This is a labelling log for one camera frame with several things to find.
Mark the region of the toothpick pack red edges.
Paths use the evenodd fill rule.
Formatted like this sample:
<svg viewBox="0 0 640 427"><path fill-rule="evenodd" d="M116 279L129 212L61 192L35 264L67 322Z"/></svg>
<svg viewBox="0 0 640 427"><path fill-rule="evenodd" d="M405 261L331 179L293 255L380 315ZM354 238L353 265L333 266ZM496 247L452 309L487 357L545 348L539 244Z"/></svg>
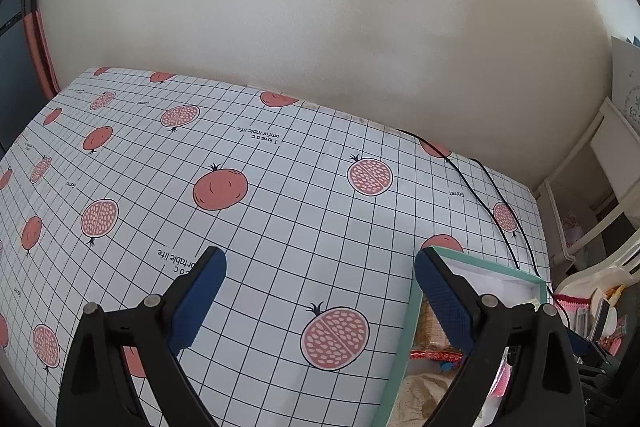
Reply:
<svg viewBox="0 0 640 427"><path fill-rule="evenodd" d="M422 300L416 331L409 352L411 360L428 360L445 366L457 367L463 360L463 352L450 343L433 308L426 298Z"/></svg>

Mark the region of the teal white storage box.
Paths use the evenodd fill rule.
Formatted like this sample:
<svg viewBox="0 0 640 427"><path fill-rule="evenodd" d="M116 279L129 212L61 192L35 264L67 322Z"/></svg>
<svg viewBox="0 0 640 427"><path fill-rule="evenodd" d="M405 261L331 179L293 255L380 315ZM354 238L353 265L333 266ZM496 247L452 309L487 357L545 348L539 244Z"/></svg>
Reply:
<svg viewBox="0 0 640 427"><path fill-rule="evenodd" d="M538 303L548 301L546 282L534 274L445 247L436 246L435 251L448 265L451 272L464 277L478 295L495 295L507 307L527 303L532 299L537 299ZM404 326L402 326L396 355L371 426L386 426L390 415L392 415L400 384L405 377L410 361L410 349L413 345L416 325L419 322L422 298L423 294L418 282L412 280Z"/></svg>

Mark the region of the cream knitted cloth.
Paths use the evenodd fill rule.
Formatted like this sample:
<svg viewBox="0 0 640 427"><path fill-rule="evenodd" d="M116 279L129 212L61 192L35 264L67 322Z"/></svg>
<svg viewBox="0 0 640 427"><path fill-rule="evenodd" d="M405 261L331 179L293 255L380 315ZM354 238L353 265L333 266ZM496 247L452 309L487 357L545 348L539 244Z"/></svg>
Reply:
<svg viewBox="0 0 640 427"><path fill-rule="evenodd" d="M454 380L454 374L416 374L400 385L387 427L422 427Z"/></svg>

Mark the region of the white plastic chair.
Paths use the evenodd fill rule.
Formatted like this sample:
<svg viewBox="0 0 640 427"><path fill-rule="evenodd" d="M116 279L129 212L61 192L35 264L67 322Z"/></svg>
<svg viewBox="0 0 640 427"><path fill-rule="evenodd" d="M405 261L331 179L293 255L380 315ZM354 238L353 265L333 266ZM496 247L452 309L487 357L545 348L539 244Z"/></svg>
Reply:
<svg viewBox="0 0 640 427"><path fill-rule="evenodd" d="M575 298L590 298L595 291L639 282L640 230L632 234L614 254L597 265L570 275L559 283L556 292Z"/></svg>

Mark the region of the white grid pomegranate bedsheet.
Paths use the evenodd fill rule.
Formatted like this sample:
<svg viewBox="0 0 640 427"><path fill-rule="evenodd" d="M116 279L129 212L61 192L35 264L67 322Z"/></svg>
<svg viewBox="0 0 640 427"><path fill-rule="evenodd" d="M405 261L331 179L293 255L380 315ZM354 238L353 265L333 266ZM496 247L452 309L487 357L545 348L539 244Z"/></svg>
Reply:
<svg viewBox="0 0 640 427"><path fill-rule="evenodd" d="M46 424L85 304L131 308L209 246L227 274L179 359L223 426L371 426L426 242L550 275L525 185L360 117L117 68L12 108L1 352Z"/></svg>

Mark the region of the white shelf unit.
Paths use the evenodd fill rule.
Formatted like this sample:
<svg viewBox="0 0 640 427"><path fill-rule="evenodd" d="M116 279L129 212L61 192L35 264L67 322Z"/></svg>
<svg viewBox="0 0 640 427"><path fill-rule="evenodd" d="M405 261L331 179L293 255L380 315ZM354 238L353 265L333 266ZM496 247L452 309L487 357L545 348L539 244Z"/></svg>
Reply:
<svg viewBox="0 0 640 427"><path fill-rule="evenodd" d="M550 261L574 262L620 216L639 226L639 135L606 98L536 190Z"/></svg>

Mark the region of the pink curtain edge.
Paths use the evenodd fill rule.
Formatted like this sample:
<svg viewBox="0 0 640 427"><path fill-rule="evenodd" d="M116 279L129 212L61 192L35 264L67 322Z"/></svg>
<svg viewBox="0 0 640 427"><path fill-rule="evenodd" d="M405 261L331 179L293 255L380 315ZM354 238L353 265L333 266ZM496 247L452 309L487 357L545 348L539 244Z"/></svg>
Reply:
<svg viewBox="0 0 640 427"><path fill-rule="evenodd" d="M23 18L23 26L32 64L44 96L52 100L60 91L58 77L51 60L51 55L44 35L41 17L38 11L27 13Z"/></svg>

